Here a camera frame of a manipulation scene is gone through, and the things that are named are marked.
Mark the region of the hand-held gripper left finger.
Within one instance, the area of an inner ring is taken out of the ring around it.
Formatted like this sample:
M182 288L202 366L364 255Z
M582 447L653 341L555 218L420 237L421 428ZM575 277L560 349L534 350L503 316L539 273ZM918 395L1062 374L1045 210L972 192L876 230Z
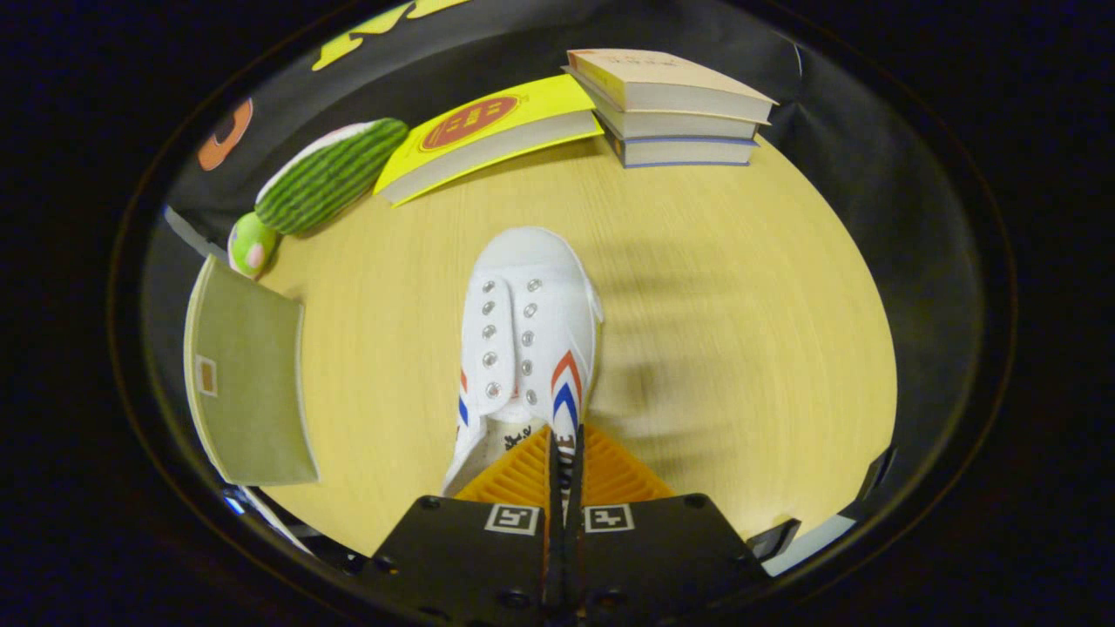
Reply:
M468 495L418 496L370 560L370 591L437 626L542 626L552 434L510 450Z

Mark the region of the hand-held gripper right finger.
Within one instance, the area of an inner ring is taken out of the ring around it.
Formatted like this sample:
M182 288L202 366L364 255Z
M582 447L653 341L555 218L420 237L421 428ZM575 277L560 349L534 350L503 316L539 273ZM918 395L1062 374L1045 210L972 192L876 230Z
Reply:
M562 623L685 626L768 591L770 575L710 496L588 505L588 435L578 431L562 521Z

